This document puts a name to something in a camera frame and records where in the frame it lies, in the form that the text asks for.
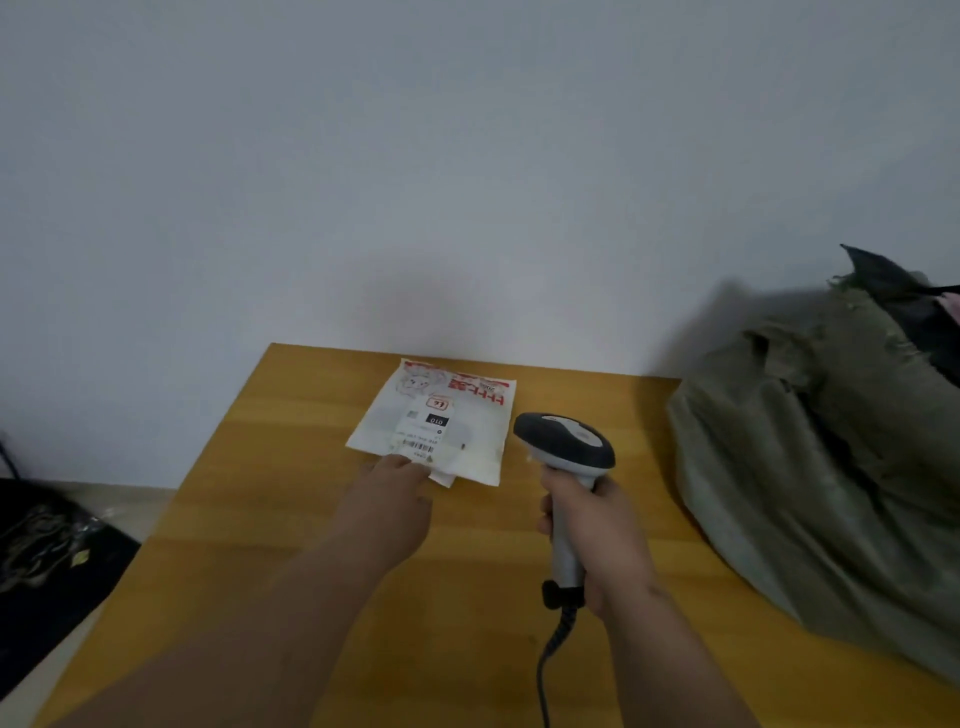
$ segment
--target cartoon illustration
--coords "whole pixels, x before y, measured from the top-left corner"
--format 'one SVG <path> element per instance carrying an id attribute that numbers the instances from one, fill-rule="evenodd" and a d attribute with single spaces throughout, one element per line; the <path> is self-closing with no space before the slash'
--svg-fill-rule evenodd
<path id="1" fill-rule="evenodd" d="M 401 395 L 412 398 L 425 395 L 431 389 L 445 384 L 446 374 L 443 370 L 407 362 L 403 368 L 403 376 L 396 383 L 396 390 Z"/>

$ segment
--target wooden tabletop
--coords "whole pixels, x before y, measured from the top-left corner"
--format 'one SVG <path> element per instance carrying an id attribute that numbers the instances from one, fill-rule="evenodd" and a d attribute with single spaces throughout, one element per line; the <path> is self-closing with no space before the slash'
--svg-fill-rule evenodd
<path id="1" fill-rule="evenodd" d="M 109 598 L 39 724 L 214 621 L 330 516 L 370 458 L 344 442 L 397 365 L 392 354 L 272 345 Z M 514 413 L 550 410 L 613 443 L 658 568 L 766 726 L 960 725 L 960 693 L 906 662 L 806 633 L 710 550 L 669 493 L 664 413 L 677 382 L 432 360 L 517 380 Z M 535 726 L 534 670 L 557 614 L 540 602 L 541 489 L 508 439 L 499 488 L 434 486 L 423 548 L 350 634 L 316 725 Z M 546 668 L 556 726 L 619 725 L 600 623 L 583 616 Z"/>

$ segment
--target floor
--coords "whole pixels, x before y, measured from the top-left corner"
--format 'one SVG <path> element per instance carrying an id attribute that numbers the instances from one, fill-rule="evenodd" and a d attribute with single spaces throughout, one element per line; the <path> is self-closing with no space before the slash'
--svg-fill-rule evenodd
<path id="1" fill-rule="evenodd" d="M 160 514 L 176 492 L 166 488 L 89 483 L 66 483 L 56 487 L 94 515 L 141 543 L 154 530 Z M 86 639 L 99 615 L 99 609 L 90 614 L 13 692 L 0 701 L 0 725 L 4 728 L 27 728 L 33 723 L 60 679 L 60 674 Z"/>

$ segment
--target white package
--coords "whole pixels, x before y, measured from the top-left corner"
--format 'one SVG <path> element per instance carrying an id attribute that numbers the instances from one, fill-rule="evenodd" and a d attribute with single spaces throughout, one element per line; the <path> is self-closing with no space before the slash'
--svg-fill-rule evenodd
<path id="1" fill-rule="evenodd" d="M 500 484 L 516 382 L 401 359 L 347 447 L 423 463 L 449 487 L 455 476 Z"/>

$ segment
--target green sack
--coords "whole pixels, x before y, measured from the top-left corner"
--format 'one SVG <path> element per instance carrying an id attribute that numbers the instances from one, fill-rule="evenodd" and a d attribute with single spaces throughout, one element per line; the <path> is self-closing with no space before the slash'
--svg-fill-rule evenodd
<path id="1" fill-rule="evenodd" d="M 686 506 L 806 628 L 960 685 L 960 388 L 843 281 L 669 403 Z"/>

